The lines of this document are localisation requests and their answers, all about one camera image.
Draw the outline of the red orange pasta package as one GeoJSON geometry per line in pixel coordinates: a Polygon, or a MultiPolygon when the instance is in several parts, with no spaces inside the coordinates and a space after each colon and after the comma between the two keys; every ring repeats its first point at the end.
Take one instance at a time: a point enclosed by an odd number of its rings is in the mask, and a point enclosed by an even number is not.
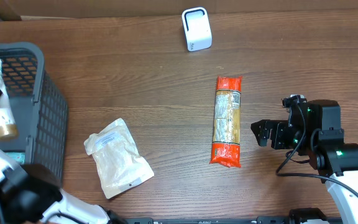
{"type": "Polygon", "coordinates": [[[241,167],[241,83],[242,77],[217,77],[212,164],[241,167]]]}

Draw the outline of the beige mushroom pouch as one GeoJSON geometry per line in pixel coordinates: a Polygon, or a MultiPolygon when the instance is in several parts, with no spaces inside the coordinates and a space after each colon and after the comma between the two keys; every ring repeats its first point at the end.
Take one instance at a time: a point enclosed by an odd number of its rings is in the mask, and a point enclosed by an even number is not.
{"type": "Polygon", "coordinates": [[[113,198],[151,179],[154,172],[142,157],[121,118],[93,133],[84,142],[87,155],[92,156],[101,188],[107,199],[113,198]]]}

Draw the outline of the teal snack packet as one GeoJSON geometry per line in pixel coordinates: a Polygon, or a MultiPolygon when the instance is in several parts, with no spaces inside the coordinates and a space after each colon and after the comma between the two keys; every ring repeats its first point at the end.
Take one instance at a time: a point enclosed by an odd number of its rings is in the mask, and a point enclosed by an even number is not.
{"type": "Polygon", "coordinates": [[[11,159],[15,160],[20,165],[25,164],[25,153],[24,152],[7,152],[6,155],[11,159]]]}

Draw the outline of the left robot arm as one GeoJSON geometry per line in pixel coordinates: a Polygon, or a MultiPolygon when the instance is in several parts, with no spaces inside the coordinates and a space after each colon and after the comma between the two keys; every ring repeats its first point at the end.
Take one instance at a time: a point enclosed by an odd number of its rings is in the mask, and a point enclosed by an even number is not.
{"type": "Polygon", "coordinates": [[[0,223],[125,223],[111,210],[65,192],[40,164],[21,165],[0,150],[0,223]]]}

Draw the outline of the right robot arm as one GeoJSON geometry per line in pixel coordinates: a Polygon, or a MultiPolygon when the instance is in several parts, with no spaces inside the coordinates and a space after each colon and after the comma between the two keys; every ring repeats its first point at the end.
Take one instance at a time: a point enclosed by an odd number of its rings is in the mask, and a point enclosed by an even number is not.
{"type": "Polygon", "coordinates": [[[338,102],[292,95],[282,105],[288,119],[262,119],[250,126],[258,145],[287,150],[276,175],[319,179],[342,222],[358,223],[358,144],[344,141],[338,102]]]}

